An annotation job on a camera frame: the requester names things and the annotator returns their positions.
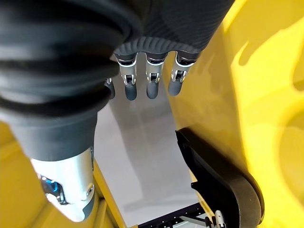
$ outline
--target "yellow panel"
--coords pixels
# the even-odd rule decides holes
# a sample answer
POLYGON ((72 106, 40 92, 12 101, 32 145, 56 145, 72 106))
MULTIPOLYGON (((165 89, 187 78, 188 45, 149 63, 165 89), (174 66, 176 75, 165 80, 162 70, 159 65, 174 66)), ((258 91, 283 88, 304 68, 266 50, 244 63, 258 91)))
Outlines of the yellow panel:
POLYGON ((106 216, 104 217, 104 226, 103 228, 114 228, 115 226, 113 225, 110 216, 106 213, 106 216))
POLYGON ((118 227, 125 228, 126 225, 124 223, 123 217, 120 214, 120 211, 115 203, 115 200, 110 192, 109 187, 105 182, 105 178, 102 175, 96 161, 94 161, 94 178, 95 181, 98 183, 98 186, 96 187, 96 191, 102 192, 104 199, 106 200, 107 205, 109 207, 110 213, 113 215, 118 227))
POLYGON ((22 228, 30 224, 46 204, 45 196, 29 160, 17 143, 1 147, 0 154, 14 151, 0 161, 0 227, 22 228))
POLYGON ((4 122, 0 121, 0 146, 13 140, 14 137, 10 133, 10 128, 4 122))
POLYGON ((94 222, 94 228, 103 228, 104 227, 106 208, 107 208, 107 203, 104 199, 102 199, 98 206, 98 211, 97 211, 96 219, 94 222))
POLYGON ((304 227, 303 0, 237 0, 170 103, 177 128, 255 177, 266 207, 259 228, 304 227))

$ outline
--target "gray floor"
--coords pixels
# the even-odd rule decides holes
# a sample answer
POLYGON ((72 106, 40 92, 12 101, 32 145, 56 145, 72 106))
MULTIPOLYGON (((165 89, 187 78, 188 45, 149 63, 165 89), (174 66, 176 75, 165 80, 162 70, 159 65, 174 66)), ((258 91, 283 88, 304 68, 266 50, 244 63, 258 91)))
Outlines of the gray floor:
POLYGON ((147 98, 144 55, 137 61, 136 100, 115 77, 116 98, 99 112, 95 132, 95 158, 128 227, 198 202, 165 88, 161 82, 157 99, 147 98))

